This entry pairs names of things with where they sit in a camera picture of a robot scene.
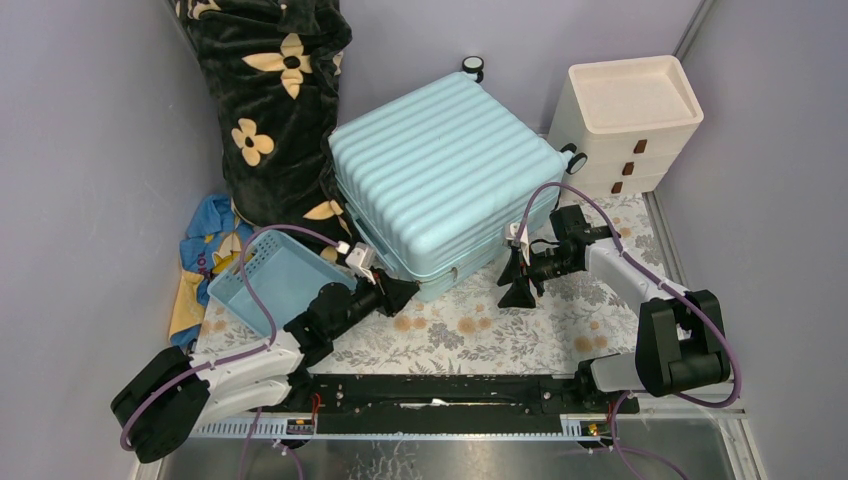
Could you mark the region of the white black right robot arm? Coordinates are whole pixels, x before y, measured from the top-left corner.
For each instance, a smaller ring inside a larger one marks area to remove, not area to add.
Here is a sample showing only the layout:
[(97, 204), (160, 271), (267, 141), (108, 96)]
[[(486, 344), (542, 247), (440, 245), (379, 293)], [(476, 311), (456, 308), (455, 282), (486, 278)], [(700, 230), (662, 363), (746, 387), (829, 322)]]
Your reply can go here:
[(722, 383), (731, 362), (718, 339), (721, 321), (708, 326), (700, 313), (719, 314), (717, 298), (707, 290), (689, 291), (668, 283), (632, 261), (607, 225), (591, 226), (577, 205), (561, 207), (549, 220), (553, 247), (532, 250), (518, 224), (505, 228), (510, 258), (497, 283), (507, 291), (501, 308), (533, 308), (549, 280), (588, 272), (605, 283), (638, 318), (633, 352), (579, 363), (573, 396), (583, 410), (597, 412), (613, 393), (643, 391), (655, 397), (680, 395)]

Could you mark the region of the black floral plush blanket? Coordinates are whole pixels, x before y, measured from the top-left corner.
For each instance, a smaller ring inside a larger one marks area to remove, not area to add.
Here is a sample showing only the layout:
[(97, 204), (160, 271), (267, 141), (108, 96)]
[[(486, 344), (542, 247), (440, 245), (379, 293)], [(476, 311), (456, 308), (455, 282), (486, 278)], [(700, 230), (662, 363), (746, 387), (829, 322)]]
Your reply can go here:
[(288, 224), (325, 260), (353, 244), (329, 137), (352, 29), (337, 1), (174, 1), (217, 108), (223, 178), (254, 227)]

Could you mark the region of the light blue ribbed suitcase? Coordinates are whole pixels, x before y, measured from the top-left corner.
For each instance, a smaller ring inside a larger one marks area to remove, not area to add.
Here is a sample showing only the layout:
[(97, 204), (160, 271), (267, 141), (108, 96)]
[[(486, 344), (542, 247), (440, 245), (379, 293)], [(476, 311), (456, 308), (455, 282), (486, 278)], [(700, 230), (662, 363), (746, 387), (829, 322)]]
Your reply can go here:
[(334, 170), (357, 230), (417, 299), (439, 298), (504, 250), (505, 229), (540, 228), (554, 183), (586, 154), (554, 147), (460, 71), (338, 127)]

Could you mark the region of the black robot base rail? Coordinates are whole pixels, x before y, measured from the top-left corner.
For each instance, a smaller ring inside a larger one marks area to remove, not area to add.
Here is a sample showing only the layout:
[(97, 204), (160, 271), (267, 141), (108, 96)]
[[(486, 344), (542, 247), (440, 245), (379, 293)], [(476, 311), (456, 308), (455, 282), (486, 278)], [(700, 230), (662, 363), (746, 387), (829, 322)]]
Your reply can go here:
[(588, 374), (300, 374), (284, 400), (219, 420), (197, 437), (281, 440), (553, 439), (609, 441), (613, 412), (639, 413), (635, 398), (594, 391)]

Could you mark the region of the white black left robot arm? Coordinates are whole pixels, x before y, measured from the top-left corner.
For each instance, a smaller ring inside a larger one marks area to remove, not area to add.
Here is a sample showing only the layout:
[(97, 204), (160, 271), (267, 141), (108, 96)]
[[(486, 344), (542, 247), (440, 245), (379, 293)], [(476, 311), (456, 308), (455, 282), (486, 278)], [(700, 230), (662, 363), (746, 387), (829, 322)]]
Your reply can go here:
[(382, 269), (373, 273), (373, 281), (360, 278), (354, 288), (324, 285), (273, 338), (199, 356), (176, 346), (161, 350), (110, 404), (120, 447), (151, 463), (199, 426), (265, 406), (304, 407), (311, 387), (302, 377), (332, 353), (334, 341), (374, 312), (397, 315), (420, 290)]

